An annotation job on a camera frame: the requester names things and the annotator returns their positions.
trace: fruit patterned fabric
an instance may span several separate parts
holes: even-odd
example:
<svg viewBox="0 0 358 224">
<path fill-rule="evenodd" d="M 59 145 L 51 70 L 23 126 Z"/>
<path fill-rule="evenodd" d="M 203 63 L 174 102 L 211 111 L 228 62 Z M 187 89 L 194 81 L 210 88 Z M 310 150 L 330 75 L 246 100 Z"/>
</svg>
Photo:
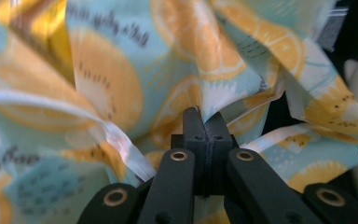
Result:
<svg viewBox="0 0 358 224">
<path fill-rule="evenodd" d="M 138 186 L 191 106 L 299 191 L 351 169 L 358 104 L 313 41 L 333 4 L 69 0 L 76 89 L 0 27 L 0 223 L 74 223 L 98 189 Z M 307 123 L 260 136 L 284 91 Z M 227 223 L 222 198 L 194 221 Z"/>
</svg>

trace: drawstring bag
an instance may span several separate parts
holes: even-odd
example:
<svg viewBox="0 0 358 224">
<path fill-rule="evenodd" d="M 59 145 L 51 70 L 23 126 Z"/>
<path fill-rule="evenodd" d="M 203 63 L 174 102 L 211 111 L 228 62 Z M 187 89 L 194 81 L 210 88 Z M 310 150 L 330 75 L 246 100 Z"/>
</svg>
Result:
<svg viewBox="0 0 358 224">
<path fill-rule="evenodd" d="M 294 189 L 351 169 L 358 104 L 314 43 L 333 4 L 68 0 L 75 87 L 0 25 L 0 223 L 75 223 L 104 186 L 139 186 L 194 105 Z M 260 136 L 284 91 L 306 123 Z M 227 223 L 222 197 L 194 220 Z"/>
</svg>

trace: screw hole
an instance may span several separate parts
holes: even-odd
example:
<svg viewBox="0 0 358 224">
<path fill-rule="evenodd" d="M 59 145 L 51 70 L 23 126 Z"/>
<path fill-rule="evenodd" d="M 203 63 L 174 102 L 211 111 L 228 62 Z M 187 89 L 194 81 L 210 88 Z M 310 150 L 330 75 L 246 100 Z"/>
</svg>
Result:
<svg viewBox="0 0 358 224">
<path fill-rule="evenodd" d="M 176 151 L 171 154 L 171 159 L 174 161 L 185 161 L 187 159 L 187 154 L 183 151 Z"/>
<path fill-rule="evenodd" d="M 303 218 L 302 216 L 295 212 L 295 211 L 288 211 L 286 212 L 286 215 L 285 215 L 287 221 L 289 221 L 289 223 L 291 224 L 301 224 L 303 223 Z"/>
<path fill-rule="evenodd" d="M 345 205 L 345 199 L 331 189 L 318 189 L 316 191 L 316 195 L 318 198 L 329 205 L 335 206 L 335 207 L 342 207 Z"/>
<path fill-rule="evenodd" d="M 237 158 L 242 161 L 252 161 L 254 156 L 249 152 L 242 151 L 237 153 Z"/>
<path fill-rule="evenodd" d="M 126 202 L 128 197 L 127 191 L 124 189 L 112 189 L 105 194 L 103 197 L 103 202 L 107 206 L 118 206 Z"/>
<path fill-rule="evenodd" d="M 156 215 L 157 224 L 169 224 L 171 223 L 172 218 L 167 212 L 160 212 Z"/>
</svg>

